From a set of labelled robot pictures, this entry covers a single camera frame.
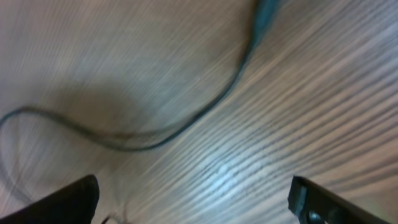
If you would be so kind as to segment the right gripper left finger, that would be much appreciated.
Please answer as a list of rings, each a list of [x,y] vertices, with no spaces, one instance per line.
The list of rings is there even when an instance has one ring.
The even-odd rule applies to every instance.
[[[91,223],[100,198],[97,178],[87,175],[18,212],[1,224]]]

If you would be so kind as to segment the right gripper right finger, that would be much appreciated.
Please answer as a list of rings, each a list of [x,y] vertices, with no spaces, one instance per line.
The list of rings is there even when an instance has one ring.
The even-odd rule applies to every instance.
[[[388,224],[322,186],[294,176],[288,196],[289,210],[300,224]]]

